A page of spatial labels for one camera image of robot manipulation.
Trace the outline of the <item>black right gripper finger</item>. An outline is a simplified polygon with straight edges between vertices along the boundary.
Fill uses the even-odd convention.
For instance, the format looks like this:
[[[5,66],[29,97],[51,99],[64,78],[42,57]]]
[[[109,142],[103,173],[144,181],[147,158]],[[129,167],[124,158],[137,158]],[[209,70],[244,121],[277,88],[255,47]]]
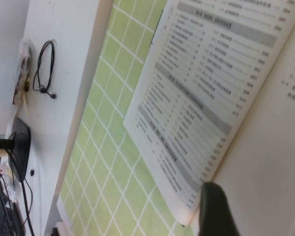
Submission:
[[[200,236],[237,236],[239,235],[227,196],[214,182],[205,182],[201,188]]]

